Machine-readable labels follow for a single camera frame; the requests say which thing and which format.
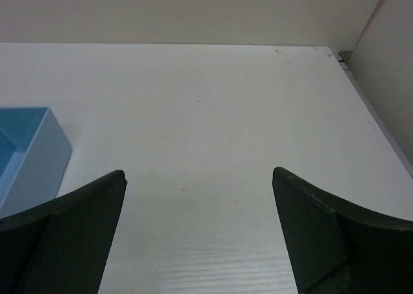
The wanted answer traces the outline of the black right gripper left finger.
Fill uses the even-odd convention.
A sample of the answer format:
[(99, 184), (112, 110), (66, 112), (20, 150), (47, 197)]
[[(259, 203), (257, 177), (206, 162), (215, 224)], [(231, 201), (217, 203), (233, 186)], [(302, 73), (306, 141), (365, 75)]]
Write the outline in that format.
[(97, 293), (127, 181), (112, 171), (1, 219), (1, 293)]

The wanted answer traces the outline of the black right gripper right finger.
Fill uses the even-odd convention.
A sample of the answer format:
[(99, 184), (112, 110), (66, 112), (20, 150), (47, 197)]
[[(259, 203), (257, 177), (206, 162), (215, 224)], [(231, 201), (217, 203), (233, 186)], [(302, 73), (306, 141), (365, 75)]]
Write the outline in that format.
[(299, 293), (412, 293), (412, 222), (277, 167), (272, 187)]

